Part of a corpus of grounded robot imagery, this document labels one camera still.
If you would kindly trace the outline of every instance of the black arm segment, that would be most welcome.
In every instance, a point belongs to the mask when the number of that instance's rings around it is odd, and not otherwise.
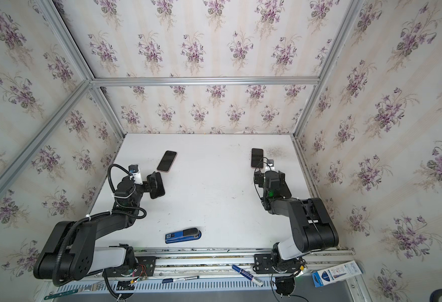
[[[339,235],[320,198],[278,199],[271,201],[270,206],[271,214],[290,218],[291,234],[300,252],[324,250],[339,244]],[[316,228],[309,220],[318,220]]]

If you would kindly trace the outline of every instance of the blue stapler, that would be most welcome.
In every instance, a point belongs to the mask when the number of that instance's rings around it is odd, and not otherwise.
[[[183,231],[173,232],[165,235],[166,243],[183,242],[189,240],[197,240],[201,238],[201,232],[197,228],[186,229]]]

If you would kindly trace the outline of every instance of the green handle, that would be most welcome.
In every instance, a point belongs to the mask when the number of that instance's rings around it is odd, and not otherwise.
[[[58,294],[46,296],[45,298],[43,298],[43,300],[49,300],[49,299],[53,299],[53,298],[63,297],[66,295],[76,294],[78,292],[79,292],[79,289],[77,288],[77,289],[73,289],[73,290],[69,290],[69,291],[60,292]]]

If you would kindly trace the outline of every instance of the robotic arm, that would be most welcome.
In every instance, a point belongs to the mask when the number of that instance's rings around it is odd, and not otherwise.
[[[128,174],[117,185],[112,184],[110,170],[117,167]],[[95,248],[95,240],[117,230],[125,229],[137,219],[146,216],[146,211],[139,207],[143,193],[149,192],[151,198],[165,194],[161,174],[153,172],[143,182],[138,165],[129,166],[129,170],[111,164],[107,171],[109,185],[114,193],[112,211],[93,214],[79,221],[61,221],[53,229],[43,247],[33,274],[37,279],[52,279],[55,286],[62,286],[72,280],[97,274],[110,267],[136,266],[133,248],[127,245],[119,247]]]
[[[291,237],[273,246],[274,268],[304,253],[337,246],[339,235],[321,199],[292,198],[285,174],[274,171],[272,160],[268,168],[265,173],[254,173],[254,183],[263,188],[261,203],[270,214],[289,217],[291,226]]]

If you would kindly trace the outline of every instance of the mounting plate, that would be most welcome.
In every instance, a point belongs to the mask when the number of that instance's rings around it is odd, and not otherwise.
[[[253,270],[257,274],[292,274],[296,272],[299,268],[295,266],[295,261],[284,261],[279,266],[283,269],[282,272],[278,272],[273,268],[273,259],[271,254],[254,254],[254,266]]]

